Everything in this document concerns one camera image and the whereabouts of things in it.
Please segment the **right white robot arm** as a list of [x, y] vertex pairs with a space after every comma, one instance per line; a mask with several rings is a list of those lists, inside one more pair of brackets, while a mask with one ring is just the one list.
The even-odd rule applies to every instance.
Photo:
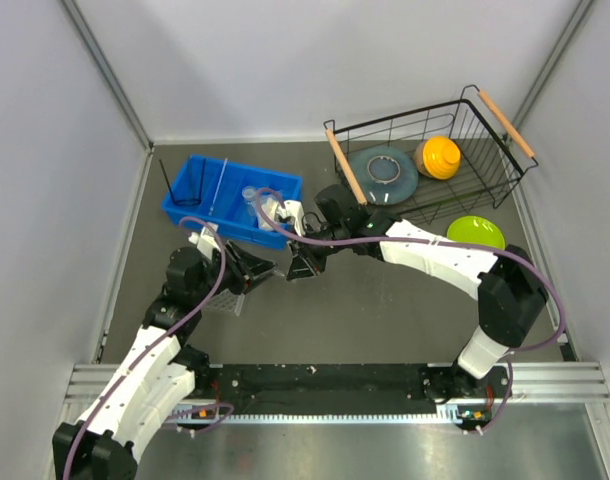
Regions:
[[459, 248], [399, 216], [359, 204], [342, 185], [325, 188], [315, 202], [318, 227], [308, 224], [300, 202], [279, 203], [277, 220], [287, 222], [296, 236], [289, 243], [289, 279], [319, 275], [329, 256], [350, 249], [425, 273], [476, 300], [478, 325], [472, 337], [449, 374], [426, 382], [438, 399], [472, 396], [483, 389], [494, 365], [522, 346], [549, 299], [543, 280], [519, 247], [510, 245], [497, 253]]

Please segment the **clear bag of white powder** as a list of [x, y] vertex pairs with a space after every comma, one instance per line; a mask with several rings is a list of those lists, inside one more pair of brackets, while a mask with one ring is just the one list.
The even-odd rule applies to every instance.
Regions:
[[258, 228], [263, 231], [272, 231], [272, 226], [266, 217], [278, 223], [277, 212], [281, 208], [278, 199], [270, 193], [256, 193], [252, 200], [252, 207], [257, 218]]

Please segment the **black wire ring stand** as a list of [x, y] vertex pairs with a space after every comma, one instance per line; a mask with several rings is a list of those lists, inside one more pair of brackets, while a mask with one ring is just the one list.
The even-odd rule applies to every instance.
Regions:
[[162, 208], [170, 206], [177, 208], [198, 207], [203, 202], [204, 180], [206, 175], [206, 159], [190, 155], [182, 165], [174, 181], [170, 180], [166, 165], [158, 159], [167, 193], [162, 201]]

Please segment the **glass bulb tube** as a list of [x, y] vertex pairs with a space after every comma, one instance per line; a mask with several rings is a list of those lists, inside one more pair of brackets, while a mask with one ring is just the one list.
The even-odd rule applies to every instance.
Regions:
[[217, 201], [220, 189], [221, 189], [223, 177], [224, 177], [225, 170], [226, 170], [226, 167], [227, 167], [228, 163], [229, 163], [229, 158], [225, 158], [223, 160], [223, 162], [222, 162], [222, 167], [221, 167], [220, 173], [218, 175], [218, 181], [216, 183], [216, 188], [215, 188], [215, 191], [214, 191], [214, 195], [213, 195], [213, 198], [212, 198], [212, 201], [211, 201], [211, 204], [210, 204], [210, 208], [208, 210], [208, 215], [210, 217], [213, 216], [213, 213], [214, 213], [214, 210], [215, 210], [216, 201]]

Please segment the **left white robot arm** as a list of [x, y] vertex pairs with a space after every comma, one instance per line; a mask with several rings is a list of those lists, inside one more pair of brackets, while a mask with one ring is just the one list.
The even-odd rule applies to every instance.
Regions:
[[170, 255], [162, 289], [126, 357], [102, 393], [52, 438], [58, 479], [132, 479], [174, 408], [211, 387], [209, 357], [187, 341], [212, 297], [244, 295], [268, 280], [275, 262], [228, 241], [182, 247]]

